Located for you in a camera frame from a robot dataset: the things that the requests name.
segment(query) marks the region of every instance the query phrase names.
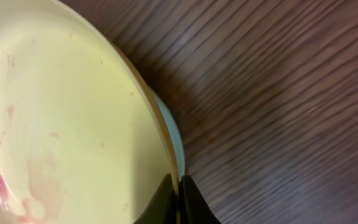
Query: dark wood tabletop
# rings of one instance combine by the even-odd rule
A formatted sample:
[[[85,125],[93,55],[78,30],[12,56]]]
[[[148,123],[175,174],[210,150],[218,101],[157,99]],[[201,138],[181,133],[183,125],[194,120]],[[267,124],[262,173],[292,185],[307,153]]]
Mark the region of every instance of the dark wood tabletop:
[[[222,223],[358,223],[358,1],[63,2],[166,102]]]

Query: wooden table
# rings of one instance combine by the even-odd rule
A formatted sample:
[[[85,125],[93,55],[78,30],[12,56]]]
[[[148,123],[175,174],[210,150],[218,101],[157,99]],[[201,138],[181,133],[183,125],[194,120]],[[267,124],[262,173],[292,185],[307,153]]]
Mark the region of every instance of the wooden table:
[[[167,103],[222,223],[358,223],[358,1],[63,2]]]

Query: round plate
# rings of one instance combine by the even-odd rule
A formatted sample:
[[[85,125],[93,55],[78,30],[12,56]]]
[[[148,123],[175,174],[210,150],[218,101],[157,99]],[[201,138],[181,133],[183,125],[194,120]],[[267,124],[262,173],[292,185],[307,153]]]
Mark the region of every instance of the round plate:
[[[141,85],[62,3],[1,0],[0,223],[133,223],[172,172]]]

